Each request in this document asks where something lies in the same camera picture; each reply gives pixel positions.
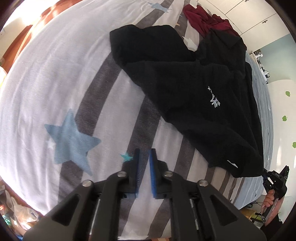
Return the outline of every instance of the plastic bag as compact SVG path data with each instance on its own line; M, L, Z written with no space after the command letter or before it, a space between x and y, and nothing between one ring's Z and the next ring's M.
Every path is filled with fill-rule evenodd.
M7 190L5 190L5 194L6 194L6 206L10 208L11 211L15 211L13 208L13 204L11 201L11 196L9 194L9 192Z
M14 207L14 216L19 221L21 227L24 230L30 229L31 226L28 223L38 221L39 214L31 208L17 204L13 197L11 197L11 201Z

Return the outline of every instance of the bedsheet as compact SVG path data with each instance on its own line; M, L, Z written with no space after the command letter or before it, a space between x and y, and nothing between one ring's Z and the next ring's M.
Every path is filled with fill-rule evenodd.
M270 96L265 76L248 53L246 53L246 62L252 67L253 93L262 125L264 168L269 171L274 139ZM244 178L241 193L245 193L245 195L239 195L234 205L240 208L255 201L264 191L262 183L262 177Z
M106 179L140 148L139 196L122 201L119 236L169 237L169 203L154 200L150 188L148 150L156 148L170 170L190 181L208 180L242 207L246 179L208 168L110 53L109 32L127 24L171 25L196 50L202 37L182 12L189 3L197 4L83 0L24 48L0 90L0 176L30 206L46 214L81 181ZM258 93L261 103L261 89Z

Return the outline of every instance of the metal bolt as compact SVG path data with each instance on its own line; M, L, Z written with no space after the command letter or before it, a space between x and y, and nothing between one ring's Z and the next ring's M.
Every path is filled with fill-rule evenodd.
M198 182L198 185L200 185L202 187L206 187L207 185L209 185L209 183L206 180L200 180Z
M91 185L91 181L90 180L84 180L83 183L82 183L82 185L84 187L89 187Z
M126 177L126 174L127 174L126 172L120 171L120 172L117 173L117 176L118 177Z
M163 175L164 175L165 177L171 177L171 176L173 175L173 172L171 172L171 171L165 171L165 172L163 173Z

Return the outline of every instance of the white wardrobe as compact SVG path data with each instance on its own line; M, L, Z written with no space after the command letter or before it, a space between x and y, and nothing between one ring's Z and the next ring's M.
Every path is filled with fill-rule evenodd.
M265 0L198 0L197 3L212 14L228 19L249 53L289 34L280 16Z

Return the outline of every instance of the dark red garment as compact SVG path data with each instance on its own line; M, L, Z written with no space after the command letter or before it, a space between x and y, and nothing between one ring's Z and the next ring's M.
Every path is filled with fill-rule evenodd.
M194 8L188 4L183 8L183 12L188 18L191 26L194 27L203 37L207 35L211 28L239 36L239 34L233 30L228 19L222 19L216 14L210 16L200 5L197 5L197 7Z

